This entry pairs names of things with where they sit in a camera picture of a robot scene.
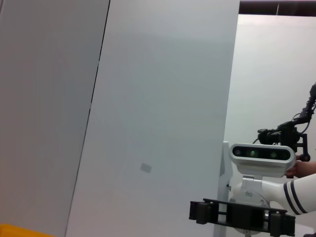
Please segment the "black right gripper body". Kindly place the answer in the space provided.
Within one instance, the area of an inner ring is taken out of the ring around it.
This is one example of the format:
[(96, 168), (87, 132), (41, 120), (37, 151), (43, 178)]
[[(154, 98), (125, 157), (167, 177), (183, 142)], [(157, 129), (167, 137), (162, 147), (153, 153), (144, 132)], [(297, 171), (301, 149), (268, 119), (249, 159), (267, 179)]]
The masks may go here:
[(212, 200), (211, 204), (218, 207), (226, 206), (225, 211), (215, 210), (217, 218), (214, 214), (211, 215), (213, 224), (256, 232), (269, 232), (270, 230), (269, 218), (266, 217), (269, 210), (267, 207), (219, 200)]

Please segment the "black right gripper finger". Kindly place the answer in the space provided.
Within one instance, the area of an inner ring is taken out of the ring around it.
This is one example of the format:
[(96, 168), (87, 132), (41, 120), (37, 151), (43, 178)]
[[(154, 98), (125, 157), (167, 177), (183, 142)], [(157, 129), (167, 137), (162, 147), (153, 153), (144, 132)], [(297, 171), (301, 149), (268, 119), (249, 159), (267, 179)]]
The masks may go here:
[(191, 201), (189, 219), (196, 221), (197, 224), (211, 223), (211, 208), (212, 202), (210, 201)]
[(270, 214), (270, 236), (280, 237), (282, 235), (295, 236), (295, 220), (294, 216), (285, 213)]

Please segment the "person's bare hand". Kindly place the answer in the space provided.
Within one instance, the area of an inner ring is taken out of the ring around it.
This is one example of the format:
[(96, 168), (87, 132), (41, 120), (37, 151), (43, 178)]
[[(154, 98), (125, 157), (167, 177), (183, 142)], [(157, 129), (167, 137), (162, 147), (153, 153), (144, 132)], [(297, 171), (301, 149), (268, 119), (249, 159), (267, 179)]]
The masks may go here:
[(295, 165), (287, 170), (285, 176), (287, 178), (302, 178), (309, 175), (309, 163), (303, 161), (296, 161)]

